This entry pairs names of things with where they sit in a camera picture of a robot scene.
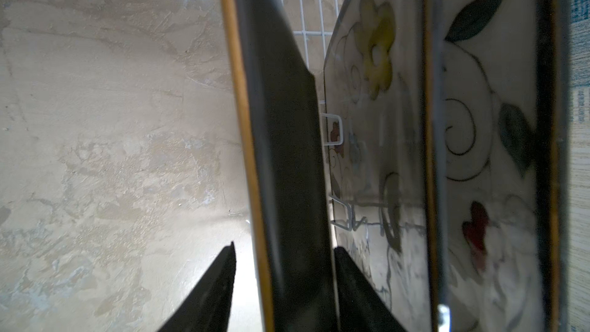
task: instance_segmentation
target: decorated glass board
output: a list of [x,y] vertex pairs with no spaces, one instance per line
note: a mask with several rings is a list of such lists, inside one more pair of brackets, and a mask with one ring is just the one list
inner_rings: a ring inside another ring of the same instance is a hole
[[453,331],[557,328],[567,38],[559,2],[442,1]]
[[430,253],[444,237],[429,232],[444,186],[429,124],[442,118],[427,102],[440,69],[433,7],[344,0],[324,64],[336,241],[408,331],[432,329],[444,293]]

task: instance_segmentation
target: green leaf design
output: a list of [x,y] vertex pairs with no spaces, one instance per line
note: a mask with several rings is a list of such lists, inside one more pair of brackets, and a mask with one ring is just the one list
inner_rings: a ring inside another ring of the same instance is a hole
[[501,3],[502,0],[474,0],[469,3],[453,20],[445,40],[455,42],[471,39],[490,22]]
[[502,145],[512,157],[514,164],[524,177],[533,161],[533,142],[535,135],[519,107],[502,104],[498,118],[498,128]]

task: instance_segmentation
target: beige wall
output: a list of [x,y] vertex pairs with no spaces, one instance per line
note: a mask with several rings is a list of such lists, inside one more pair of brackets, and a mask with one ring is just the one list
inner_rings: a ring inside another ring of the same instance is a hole
[[0,330],[155,331],[232,240],[259,330],[218,0],[0,4]]

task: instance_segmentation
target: floral pattern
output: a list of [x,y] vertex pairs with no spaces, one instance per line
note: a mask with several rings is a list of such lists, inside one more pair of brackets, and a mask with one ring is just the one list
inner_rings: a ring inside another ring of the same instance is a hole
[[389,49],[395,40],[395,15],[387,2],[379,7],[374,0],[360,0],[360,21],[352,27],[358,51],[363,55],[369,96],[377,99],[379,91],[389,89],[392,80]]
[[463,237],[471,249],[471,261],[478,272],[484,272],[486,269],[486,227],[490,222],[487,211],[482,203],[471,203],[471,221],[463,222],[461,229]]

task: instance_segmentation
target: yellow flower design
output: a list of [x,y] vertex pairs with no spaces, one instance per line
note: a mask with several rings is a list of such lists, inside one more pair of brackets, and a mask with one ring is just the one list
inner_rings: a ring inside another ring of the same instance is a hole
[[386,91],[391,85],[389,48],[395,40],[394,9],[387,2],[377,7],[374,0],[360,0],[360,22],[352,30],[356,48],[363,55],[369,96],[375,100],[380,89]]

